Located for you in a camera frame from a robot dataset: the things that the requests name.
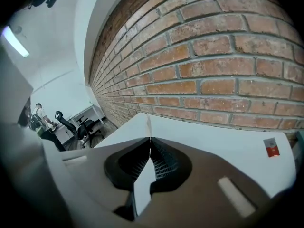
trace white shirt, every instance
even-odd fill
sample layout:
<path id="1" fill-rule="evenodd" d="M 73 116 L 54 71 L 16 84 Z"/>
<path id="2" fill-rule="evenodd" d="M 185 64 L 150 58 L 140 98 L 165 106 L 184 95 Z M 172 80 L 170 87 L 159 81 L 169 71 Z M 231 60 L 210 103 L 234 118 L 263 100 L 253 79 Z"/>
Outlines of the white shirt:
<path id="1" fill-rule="evenodd" d="M 44 118 L 43 117 L 45 117 L 46 116 L 46 113 L 44 112 L 44 110 L 42 109 L 42 108 L 35 108 L 34 110 L 33 110 L 33 112 L 32 112 L 32 115 L 34 115 L 34 114 L 37 114 L 40 118 L 41 118 L 41 120 L 43 121 L 43 123 L 44 123 L 44 125 L 46 126 L 46 127 L 48 127 L 48 123 L 44 120 Z"/>

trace chair armrest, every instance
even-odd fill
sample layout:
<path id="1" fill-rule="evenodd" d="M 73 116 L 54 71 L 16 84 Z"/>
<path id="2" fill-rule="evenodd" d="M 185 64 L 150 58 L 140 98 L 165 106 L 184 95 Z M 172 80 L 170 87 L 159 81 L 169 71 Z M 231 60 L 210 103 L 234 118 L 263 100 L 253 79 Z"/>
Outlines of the chair armrest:
<path id="1" fill-rule="evenodd" d="M 85 124 L 85 123 L 86 123 L 86 120 L 87 120 L 87 118 L 86 118 L 84 121 L 82 121 L 82 123 L 80 124 L 80 126 L 81 126 L 82 124 Z"/>
<path id="2" fill-rule="evenodd" d="M 81 118 L 83 118 L 83 117 L 84 117 L 84 116 L 80 117 L 80 118 L 77 120 L 77 122 L 80 123 L 80 122 L 81 122 Z"/>

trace fluorescent light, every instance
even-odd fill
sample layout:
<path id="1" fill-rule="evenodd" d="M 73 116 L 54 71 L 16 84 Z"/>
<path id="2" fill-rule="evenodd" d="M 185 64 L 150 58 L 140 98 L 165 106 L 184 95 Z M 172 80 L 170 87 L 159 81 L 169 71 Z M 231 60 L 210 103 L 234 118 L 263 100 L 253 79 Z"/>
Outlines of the fluorescent light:
<path id="1" fill-rule="evenodd" d="M 27 57 L 29 55 L 29 52 L 18 41 L 9 26 L 4 28 L 2 35 L 23 57 Z"/>

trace black office chair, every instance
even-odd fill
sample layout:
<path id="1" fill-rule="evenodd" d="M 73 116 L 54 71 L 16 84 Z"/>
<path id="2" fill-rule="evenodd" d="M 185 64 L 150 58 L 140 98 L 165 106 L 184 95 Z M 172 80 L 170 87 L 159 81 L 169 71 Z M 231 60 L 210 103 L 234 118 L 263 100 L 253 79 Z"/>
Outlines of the black office chair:
<path id="1" fill-rule="evenodd" d="M 101 133 L 99 129 L 94 133 L 90 133 L 93 131 L 92 128 L 95 125 L 95 122 L 92 120 L 88 120 L 87 118 L 84 121 L 82 121 L 81 119 L 83 118 L 83 116 L 77 120 L 78 122 L 80 122 L 80 127 L 78 129 L 76 129 L 73 124 L 69 123 L 66 119 L 63 118 L 62 112 L 59 111 L 56 112 L 55 118 L 64 126 L 66 126 L 68 130 L 72 132 L 72 134 L 77 140 L 82 140 L 84 136 L 87 136 L 87 139 L 82 144 L 83 148 L 85 147 L 84 144 L 87 143 L 88 141 L 90 141 L 90 148 L 91 148 L 92 139 L 94 138 L 94 135 L 96 133 Z"/>

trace floor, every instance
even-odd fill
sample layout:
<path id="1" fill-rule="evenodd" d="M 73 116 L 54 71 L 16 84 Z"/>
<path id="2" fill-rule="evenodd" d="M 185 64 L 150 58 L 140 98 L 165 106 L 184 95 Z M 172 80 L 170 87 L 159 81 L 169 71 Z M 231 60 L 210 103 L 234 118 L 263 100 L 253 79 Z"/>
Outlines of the floor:
<path id="1" fill-rule="evenodd" d="M 98 145 L 102 140 L 104 140 L 101 135 L 106 138 L 110 134 L 116 131 L 116 127 L 107 119 L 103 120 L 104 125 L 102 125 L 101 122 L 98 122 L 94 127 L 93 127 L 93 132 L 97 131 L 100 129 L 101 133 L 97 133 L 94 138 L 92 139 L 92 148 L 94 148 L 96 145 Z M 82 143 L 80 140 L 75 140 L 72 139 L 71 142 L 68 142 L 67 144 L 64 144 L 64 148 L 66 150 L 81 150 L 83 149 Z M 90 142 L 87 142 L 85 144 L 85 148 L 90 148 Z"/>

